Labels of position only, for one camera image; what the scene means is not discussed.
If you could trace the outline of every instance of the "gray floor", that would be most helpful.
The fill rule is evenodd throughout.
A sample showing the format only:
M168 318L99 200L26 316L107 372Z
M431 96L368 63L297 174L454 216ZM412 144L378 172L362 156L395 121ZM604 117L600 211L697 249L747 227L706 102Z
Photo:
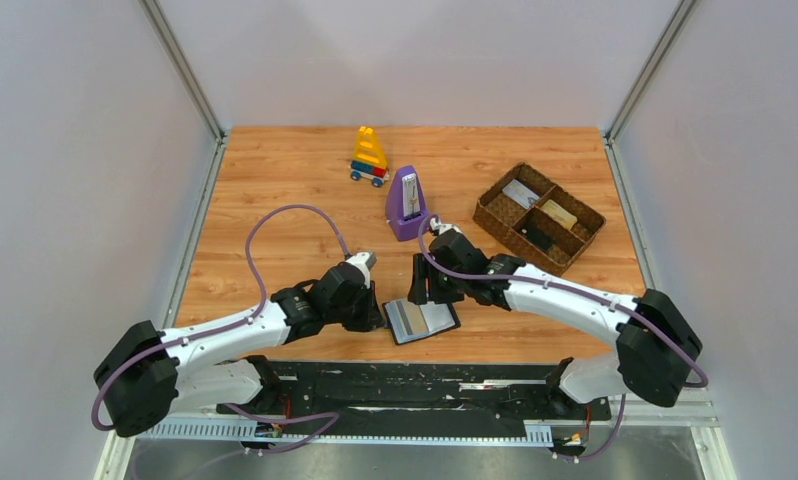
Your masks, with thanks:
M591 429L592 448L608 429ZM625 427L600 458L579 465L553 461L546 449L525 447L437 447L390 445L308 445L257 457L237 455L196 470L238 449L228 442L138 441L141 480L406 480L532 479L698 480L703 479L687 428Z

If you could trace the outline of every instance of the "wicker basket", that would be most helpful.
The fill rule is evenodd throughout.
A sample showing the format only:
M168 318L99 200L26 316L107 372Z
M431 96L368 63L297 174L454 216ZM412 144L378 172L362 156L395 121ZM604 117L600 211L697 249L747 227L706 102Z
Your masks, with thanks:
M502 193L505 185L514 179L540 197L532 208L527 210ZM547 200L554 200L576 216L572 230L567 230L540 209ZM525 163L515 165L479 197L473 220L517 256L557 276L570 268L605 225L605 217L596 210ZM536 227L552 239L548 251L544 252L519 233L525 225Z

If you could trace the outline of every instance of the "wooden tabletop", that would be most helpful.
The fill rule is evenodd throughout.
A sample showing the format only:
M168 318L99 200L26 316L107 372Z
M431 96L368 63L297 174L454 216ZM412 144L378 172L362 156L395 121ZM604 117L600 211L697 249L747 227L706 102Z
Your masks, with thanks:
M607 219L594 243L563 275L619 293L643 293L643 280L605 156L594 128L376 128L390 167L413 165L428 209L461 227L485 254L508 250L472 220L479 195L509 168L527 162ZM399 243L384 217L389 184L374 188L349 178L357 128L235 128L228 142L176 320L201 323L257 303L244 242L276 207L306 203L323 209L349 249L374 251L379 303L405 297L417 244ZM275 292L321 277L342 261L337 241L317 215L287 211L258 232L252 253L267 289ZM330 325L315 337L262 350L269 358L425 362L557 363L608 347L575 329L528 314L455 306L462 326L396 346L387 330L346 332Z

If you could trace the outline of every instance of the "yellow object in basket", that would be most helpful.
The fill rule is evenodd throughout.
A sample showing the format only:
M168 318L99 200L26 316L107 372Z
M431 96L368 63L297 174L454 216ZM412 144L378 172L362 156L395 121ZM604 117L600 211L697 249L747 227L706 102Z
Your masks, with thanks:
M573 226L575 226L578 221L575 215L565 210L564 207L558 205L553 200L547 200L540 209L567 230L572 230Z

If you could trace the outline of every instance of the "robotic arm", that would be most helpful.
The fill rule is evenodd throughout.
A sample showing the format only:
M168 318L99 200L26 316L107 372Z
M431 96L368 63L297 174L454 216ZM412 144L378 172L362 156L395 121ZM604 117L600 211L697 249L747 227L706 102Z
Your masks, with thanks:
M353 255L320 280L279 290L260 312L254 306L201 325L162 331L150 321L129 328L94 373L100 389L138 353L156 347L160 351L125 370L105 393L117 435L137 435L178 411L260 400L274 374L261 364L229 361L243 352L310 337L331 323L355 332L383 326L370 280L375 262L371 252ZM173 345L161 348L166 343Z
M667 295L647 289L636 298L588 288L518 257L499 254L488 258L454 225L433 218L429 229L435 236L428 249L431 256L459 275L442 273L418 254L409 301L418 305L446 303L466 295L481 305L552 318L614 348L613 353L591 359L567 358L558 364L548 385L550 401L560 413L574 404L628 392L658 406L675 405L691 366L635 318L647 319L696 360L702 342ZM490 279L462 278L479 275Z

